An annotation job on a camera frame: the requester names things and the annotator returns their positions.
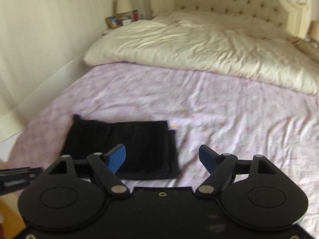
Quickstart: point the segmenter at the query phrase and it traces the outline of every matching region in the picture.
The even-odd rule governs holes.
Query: picture frame
[[[117,19],[116,15],[112,15],[105,18],[105,21],[109,28],[119,28],[121,27],[119,20]]]

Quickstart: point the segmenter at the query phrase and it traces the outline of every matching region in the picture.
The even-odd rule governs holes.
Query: black object
[[[195,193],[190,187],[129,193],[103,155],[87,157],[93,183],[76,177],[71,157],[60,157],[21,194],[27,228],[16,239],[312,238],[298,225],[306,195],[266,157],[238,160],[203,145],[199,158],[211,175]],[[249,176],[233,183],[237,174]]]
[[[175,131],[168,130],[166,121],[105,123],[74,115],[61,155],[82,160],[118,144],[126,148],[126,160],[116,173],[122,180],[173,179],[180,174]]]
[[[41,168],[0,170],[0,196],[24,189],[42,173]]]

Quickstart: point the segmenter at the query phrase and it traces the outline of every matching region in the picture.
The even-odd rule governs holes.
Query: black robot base
[[[195,192],[130,192],[114,174],[125,160],[123,145],[85,161],[60,157],[21,194],[27,227],[16,239],[312,238],[299,226],[307,196],[266,157],[238,160],[202,145],[199,159],[211,175]],[[234,183],[240,174],[249,176]]]

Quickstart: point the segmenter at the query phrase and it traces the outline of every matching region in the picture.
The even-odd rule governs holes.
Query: pillow
[[[181,26],[194,28],[228,29],[256,38],[277,39],[289,43],[298,40],[271,22],[241,14],[173,11],[170,13],[161,13],[154,18],[153,21],[167,25],[179,24]]]

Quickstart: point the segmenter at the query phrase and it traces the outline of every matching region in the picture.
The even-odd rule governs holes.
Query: mattress
[[[167,120],[176,130],[181,175],[125,181],[134,186],[198,187],[209,173],[200,145],[239,159],[262,154],[309,198],[302,227],[319,238],[319,97],[208,72],[100,65],[53,101],[18,138],[9,166],[47,168],[60,154],[73,114],[105,122]]]

